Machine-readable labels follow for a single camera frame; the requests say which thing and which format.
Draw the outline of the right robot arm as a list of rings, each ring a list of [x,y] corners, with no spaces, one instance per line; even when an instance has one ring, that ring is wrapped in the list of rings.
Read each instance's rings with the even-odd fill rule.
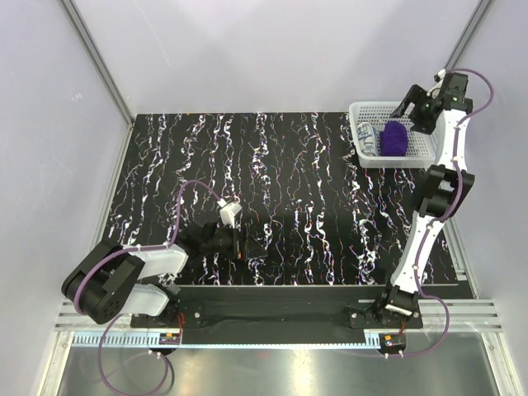
[[[436,161],[427,169],[422,184],[414,191],[412,228],[399,264],[384,293],[372,309],[376,320],[385,327],[407,321],[418,308],[422,274],[436,237],[469,194],[475,176],[465,163],[466,130],[474,111],[473,100],[466,96],[469,77],[460,69],[442,70],[429,91],[412,85],[393,118],[400,118],[413,105],[408,119],[412,131],[436,134]]]

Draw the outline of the purple towel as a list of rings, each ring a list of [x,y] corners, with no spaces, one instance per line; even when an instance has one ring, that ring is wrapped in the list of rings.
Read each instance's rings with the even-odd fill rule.
[[[408,150],[408,131],[395,121],[388,121],[379,132],[379,152],[386,157],[404,157]]]

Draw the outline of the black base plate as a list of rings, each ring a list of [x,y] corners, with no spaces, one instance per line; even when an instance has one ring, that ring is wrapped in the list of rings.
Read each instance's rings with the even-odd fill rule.
[[[136,314],[134,328],[174,328],[182,314],[186,328],[215,324],[328,323],[354,329],[423,328],[417,296],[405,297],[411,314],[384,308],[389,297],[384,285],[305,286],[190,286],[181,285],[161,318]]]

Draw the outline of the white plastic basket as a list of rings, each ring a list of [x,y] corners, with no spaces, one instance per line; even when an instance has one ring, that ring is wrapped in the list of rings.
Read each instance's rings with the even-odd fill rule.
[[[436,160],[438,138],[436,132],[422,134],[411,131],[413,123],[407,118],[413,106],[410,106],[401,118],[390,118],[391,113],[398,107],[399,101],[356,101],[349,105],[349,121],[351,139],[356,147],[359,163],[363,168],[418,168],[426,169]],[[404,157],[386,157],[380,154],[380,131],[388,121],[395,120],[403,124],[408,131],[408,150]],[[366,156],[358,146],[356,126],[367,122],[376,129],[378,154]]]

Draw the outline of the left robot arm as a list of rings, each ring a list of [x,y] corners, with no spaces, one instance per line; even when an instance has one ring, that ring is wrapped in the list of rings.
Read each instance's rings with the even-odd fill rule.
[[[100,325],[121,314],[137,314],[167,327],[177,320],[179,289],[141,281],[178,275],[215,254],[233,262],[249,262],[266,257],[267,251],[246,224],[233,228],[194,222],[177,235],[172,246],[159,249],[123,247],[103,238],[66,277],[61,293],[78,313]]]

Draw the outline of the blue white patterned towel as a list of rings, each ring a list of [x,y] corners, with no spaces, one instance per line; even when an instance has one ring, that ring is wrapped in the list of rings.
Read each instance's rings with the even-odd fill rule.
[[[375,127],[367,122],[356,126],[356,136],[359,150],[366,156],[376,156],[378,154],[378,144]]]

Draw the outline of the black marble pattern mat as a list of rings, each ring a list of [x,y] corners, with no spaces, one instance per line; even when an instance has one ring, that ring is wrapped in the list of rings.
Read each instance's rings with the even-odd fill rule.
[[[238,201],[267,256],[200,259],[164,285],[382,285],[412,223],[417,169],[360,166],[345,113],[142,114],[104,235],[153,245]]]

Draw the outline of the aluminium frame rail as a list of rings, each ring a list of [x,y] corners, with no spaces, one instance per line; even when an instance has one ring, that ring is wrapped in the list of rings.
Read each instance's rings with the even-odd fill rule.
[[[416,313],[408,320],[376,318],[369,313],[369,300],[354,304],[334,301],[291,301],[280,304],[253,301],[199,301],[192,299],[177,306],[180,313],[170,313],[164,318],[144,314],[125,314],[118,319],[116,329],[176,329],[183,322],[185,329],[206,329],[219,325],[266,325],[303,327],[329,325],[373,332],[375,330],[427,330],[440,331],[446,324],[451,332],[498,332],[502,329],[494,304],[485,299],[448,299],[447,308],[436,301],[422,300]]]

